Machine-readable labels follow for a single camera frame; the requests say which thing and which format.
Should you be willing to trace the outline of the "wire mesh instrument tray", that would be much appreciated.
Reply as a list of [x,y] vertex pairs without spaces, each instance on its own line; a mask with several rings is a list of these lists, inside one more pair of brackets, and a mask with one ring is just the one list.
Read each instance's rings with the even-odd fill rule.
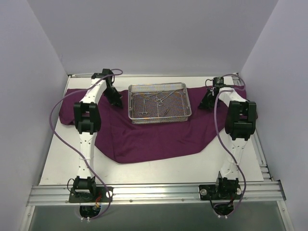
[[128,117],[132,124],[185,122],[192,115],[184,83],[130,85]]

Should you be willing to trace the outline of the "purple cloth wrap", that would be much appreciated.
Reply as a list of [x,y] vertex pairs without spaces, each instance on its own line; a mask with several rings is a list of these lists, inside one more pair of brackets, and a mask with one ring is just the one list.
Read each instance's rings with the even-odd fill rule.
[[[128,117],[128,92],[121,91],[123,108],[112,106],[102,96],[98,103],[101,129],[95,146],[108,158],[121,163],[138,163],[201,152],[216,137],[213,111],[198,105],[206,88],[189,88],[192,115],[186,122],[134,125]],[[218,129],[224,129],[227,106],[218,103]]]

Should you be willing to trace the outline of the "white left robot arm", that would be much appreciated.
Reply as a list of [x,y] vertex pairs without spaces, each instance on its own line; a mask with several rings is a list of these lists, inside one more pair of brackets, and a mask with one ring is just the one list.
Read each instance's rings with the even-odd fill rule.
[[105,96],[112,105],[123,108],[122,96],[113,86],[116,74],[113,69],[103,69],[91,77],[90,89],[77,103],[74,103],[75,127],[79,133],[79,167],[73,183],[73,191],[79,193],[86,202],[93,201],[97,196],[94,165],[94,146],[97,133],[101,128],[101,116],[98,103]]

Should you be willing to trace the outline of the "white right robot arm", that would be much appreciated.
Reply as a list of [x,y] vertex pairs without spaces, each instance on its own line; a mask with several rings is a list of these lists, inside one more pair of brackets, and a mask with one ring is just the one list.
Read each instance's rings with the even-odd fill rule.
[[[218,103],[222,102],[228,107],[224,122],[225,133],[228,142],[224,143],[218,130]],[[213,109],[214,125],[218,140],[227,153],[219,171],[223,180],[236,181],[242,176],[246,177],[240,167],[244,149],[250,137],[256,130],[257,104],[242,97],[235,89],[230,87],[213,87],[207,90],[201,103],[200,109]]]

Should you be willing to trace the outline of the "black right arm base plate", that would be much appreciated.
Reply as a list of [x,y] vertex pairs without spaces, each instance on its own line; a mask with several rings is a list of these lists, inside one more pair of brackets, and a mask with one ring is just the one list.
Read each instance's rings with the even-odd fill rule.
[[242,196],[241,188],[235,186],[219,186],[215,184],[199,185],[199,197],[202,201],[209,200],[239,200]]

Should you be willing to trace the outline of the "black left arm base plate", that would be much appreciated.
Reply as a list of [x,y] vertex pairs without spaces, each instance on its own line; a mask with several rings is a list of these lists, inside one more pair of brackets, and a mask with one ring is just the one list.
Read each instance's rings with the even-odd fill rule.
[[70,203],[108,203],[113,199],[113,187],[108,187],[108,191],[102,186],[97,187],[94,193],[89,190],[74,190],[71,188],[68,201]]

